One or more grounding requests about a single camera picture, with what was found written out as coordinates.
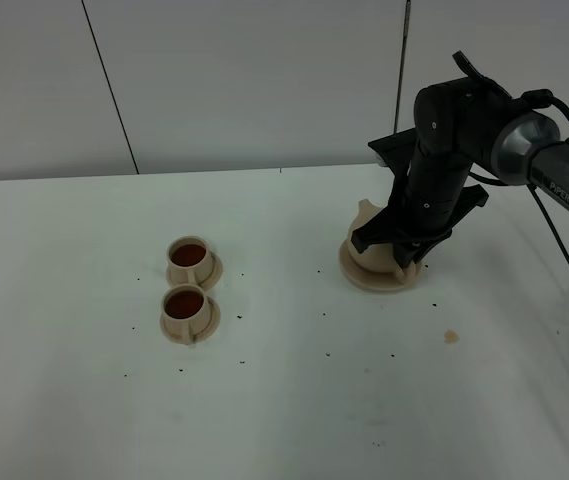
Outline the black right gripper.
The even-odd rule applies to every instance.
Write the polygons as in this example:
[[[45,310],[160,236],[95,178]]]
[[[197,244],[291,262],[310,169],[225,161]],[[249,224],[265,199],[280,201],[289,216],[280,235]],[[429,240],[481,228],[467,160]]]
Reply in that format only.
[[[404,270],[420,263],[488,193],[467,187],[471,162],[459,153],[436,155],[418,140],[414,128],[368,143],[394,175],[386,207],[351,237],[363,253],[378,244],[393,246],[393,257]]]

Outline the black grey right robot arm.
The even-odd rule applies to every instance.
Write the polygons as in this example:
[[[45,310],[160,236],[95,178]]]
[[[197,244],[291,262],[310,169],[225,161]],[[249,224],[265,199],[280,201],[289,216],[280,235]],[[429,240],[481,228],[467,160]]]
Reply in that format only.
[[[541,109],[568,109],[548,90],[511,98],[463,78],[422,89],[415,126],[370,142],[395,179],[387,206],[354,230],[359,253],[389,244],[400,267],[417,263],[488,194],[465,184],[479,166],[507,186],[540,188],[569,211],[569,143]]]

